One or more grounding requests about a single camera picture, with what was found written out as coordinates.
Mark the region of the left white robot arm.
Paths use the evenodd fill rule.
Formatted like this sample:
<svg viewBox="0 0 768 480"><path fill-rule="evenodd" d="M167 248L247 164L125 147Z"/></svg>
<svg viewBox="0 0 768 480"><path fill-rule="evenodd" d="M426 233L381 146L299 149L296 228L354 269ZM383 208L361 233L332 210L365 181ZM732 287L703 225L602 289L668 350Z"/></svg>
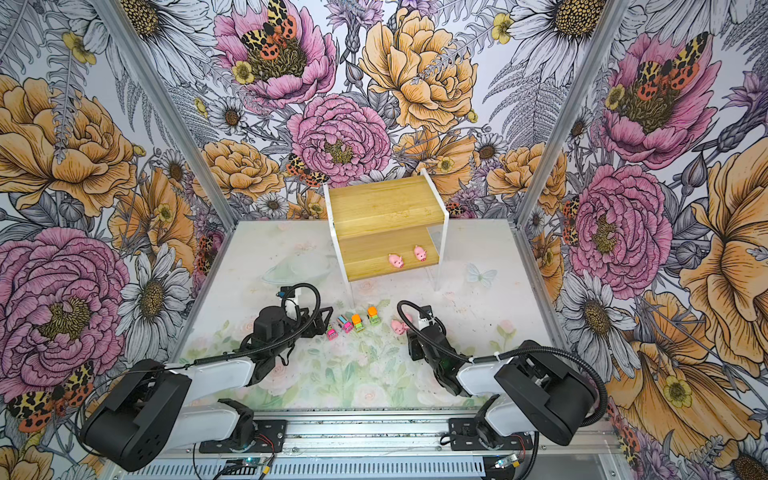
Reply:
<svg viewBox="0 0 768 480"><path fill-rule="evenodd" d="M288 365L297 340L324 335L332 314L331 307L269 306L234 352L182 367L143 360L83 419L77 439L128 472L186 446L246 451L257 440L254 410L230 398L201 399L265 380Z"/></svg>

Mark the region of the white frame wooden shelf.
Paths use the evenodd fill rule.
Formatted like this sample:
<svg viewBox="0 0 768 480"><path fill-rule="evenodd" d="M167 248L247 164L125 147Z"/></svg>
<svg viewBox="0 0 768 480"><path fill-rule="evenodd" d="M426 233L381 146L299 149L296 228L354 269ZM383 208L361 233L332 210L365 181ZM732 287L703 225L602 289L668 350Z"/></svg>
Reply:
<svg viewBox="0 0 768 480"><path fill-rule="evenodd" d="M375 277L424 269L440 288L450 215L429 173L346 187L323 187L330 236L347 297L352 284ZM416 259L422 246L427 260ZM402 269L389 254L400 255Z"/></svg>

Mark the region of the left aluminium corner post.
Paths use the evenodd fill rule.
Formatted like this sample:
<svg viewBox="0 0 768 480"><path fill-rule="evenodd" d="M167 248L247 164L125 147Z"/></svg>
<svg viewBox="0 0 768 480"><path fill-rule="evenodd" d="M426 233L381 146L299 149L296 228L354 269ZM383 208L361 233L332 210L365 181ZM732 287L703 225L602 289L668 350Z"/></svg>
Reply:
<svg viewBox="0 0 768 480"><path fill-rule="evenodd" d="M127 63L137 75L148 98L175 140L178 150L189 163L196 179L212 207L222 221L224 230L232 233L237 227L237 218L220 187L204 161L190 130L169 95L166 85L156 70L146 48L134 32L119 1L96 1L94 8L112 35L118 49L125 55Z"/></svg>

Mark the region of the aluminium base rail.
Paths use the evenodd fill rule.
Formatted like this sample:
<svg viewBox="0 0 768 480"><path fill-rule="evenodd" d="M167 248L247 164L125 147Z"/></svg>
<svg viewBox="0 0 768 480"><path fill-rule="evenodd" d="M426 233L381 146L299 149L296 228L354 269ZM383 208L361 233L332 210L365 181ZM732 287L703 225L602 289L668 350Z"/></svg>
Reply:
<svg viewBox="0 0 768 480"><path fill-rule="evenodd" d="M484 479L513 478L534 456L523 430L483 443L473 410L274 412L242 451L215 443L159 457L136 479Z"/></svg>

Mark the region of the right aluminium corner post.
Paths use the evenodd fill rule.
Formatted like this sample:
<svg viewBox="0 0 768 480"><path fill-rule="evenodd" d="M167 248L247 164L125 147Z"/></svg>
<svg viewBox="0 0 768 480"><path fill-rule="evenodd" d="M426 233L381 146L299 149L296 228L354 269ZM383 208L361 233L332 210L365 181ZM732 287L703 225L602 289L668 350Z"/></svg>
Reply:
<svg viewBox="0 0 768 480"><path fill-rule="evenodd" d="M620 29L622 19L629 4L630 1L615 0L608 1L605 6L592 41L586 51L584 62L574 75L566 101L546 142L538 169L534 173L531 184L517 211L515 227L518 230L525 226L533 212L533 208L538 204L538 200L546 186L546 181L555 168L570 126L578 115L581 102L586 97L589 87L597 75L598 68L610 51L611 44Z"/></svg>

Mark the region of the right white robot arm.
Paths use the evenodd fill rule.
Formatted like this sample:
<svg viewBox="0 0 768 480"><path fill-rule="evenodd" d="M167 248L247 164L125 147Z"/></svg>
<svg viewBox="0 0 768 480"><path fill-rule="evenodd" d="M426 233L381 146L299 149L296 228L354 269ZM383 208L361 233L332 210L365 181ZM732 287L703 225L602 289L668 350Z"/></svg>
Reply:
<svg viewBox="0 0 768 480"><path fill-rule="evenodd" d="M467 356L453 348L429 306L401 300L397 314L407 327L412 360L426 362L449 393L486 399L473 419L451 427L461 448L501 449L526 432L567 446L607 412L605 383L574 353L526 340L507 352Z"/></svg>

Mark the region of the pink teal toy car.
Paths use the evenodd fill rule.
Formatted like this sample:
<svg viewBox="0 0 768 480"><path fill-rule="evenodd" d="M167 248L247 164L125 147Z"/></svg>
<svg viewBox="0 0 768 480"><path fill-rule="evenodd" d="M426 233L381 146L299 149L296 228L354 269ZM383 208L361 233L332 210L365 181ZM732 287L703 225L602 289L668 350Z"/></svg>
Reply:
<svg viewBox="0 0 768 480"><path fill-rule="evenodd" d="M344 331L345 334L349 334L355 330L354 323L351 320L347 319L345 316L339 315L337 320L341 329Z"/></svg>

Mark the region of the aluminium corner post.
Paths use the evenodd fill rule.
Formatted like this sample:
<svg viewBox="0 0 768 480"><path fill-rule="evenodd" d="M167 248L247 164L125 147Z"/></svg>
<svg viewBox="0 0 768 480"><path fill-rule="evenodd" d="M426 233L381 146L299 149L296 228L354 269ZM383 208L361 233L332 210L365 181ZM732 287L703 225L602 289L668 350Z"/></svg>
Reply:
<svg viewBox="0 0 768 480"><path fill-rule="evenodd" d="M134 32L119 1L96 1L94 8L112 35L118 49L125 55L127 63L137 75L148 98L175 140L178 150L189 163L196 179L212 207L222 221L224 230L232 233L237 227L237 218L220 187L204 161L190 130L169 95L166 85L156 70L146 48Z"/></svg>
<svg viewBox="0 0 768 480"><path fill-rule="evenodd" d="M538 169L534 173L531 184L517 211L515 227L518 230L525 226L533 212L533 208L538 204L538 200L546 186L546 181L555 168L570 126L578 115L581 102L586 97L589 87L597 75L598 68L610 51L611 44L620 29L622 19L629 4L630 1L615 0L608 1L605 6L592 41L586 51L584 62L574 75L566 101L546 142Z"/></svg>

